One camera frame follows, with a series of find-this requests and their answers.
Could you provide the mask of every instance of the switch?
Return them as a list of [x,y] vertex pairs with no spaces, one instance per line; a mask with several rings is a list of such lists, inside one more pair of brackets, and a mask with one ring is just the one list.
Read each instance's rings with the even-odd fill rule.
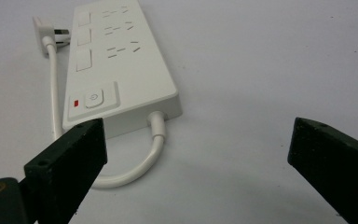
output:
[[103,90],[87,91],[85,95],[86,108],[94,108],[103,103]]
[[77,45],[85,45],[91,42],[91,33],[89,28],[80,28],[77,31]]
[[78,72],[87,68],[91,68],[91,50],[78,49],[76,51],[76,70]]
[[90,24],[90,13],[88,11],[80,12],[77,21],[79,26]]

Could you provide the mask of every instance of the plug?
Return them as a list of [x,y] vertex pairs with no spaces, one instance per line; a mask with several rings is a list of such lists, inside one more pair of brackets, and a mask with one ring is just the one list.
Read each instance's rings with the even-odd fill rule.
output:
[[48,20],[33,17],[33,21],[37,46],[43,54],[48,54],[47,45],[53,45],[57,50],[57,44],[63,43],[56,42],[55,35],[69,35],[68,30],[55,30],[54,26]]

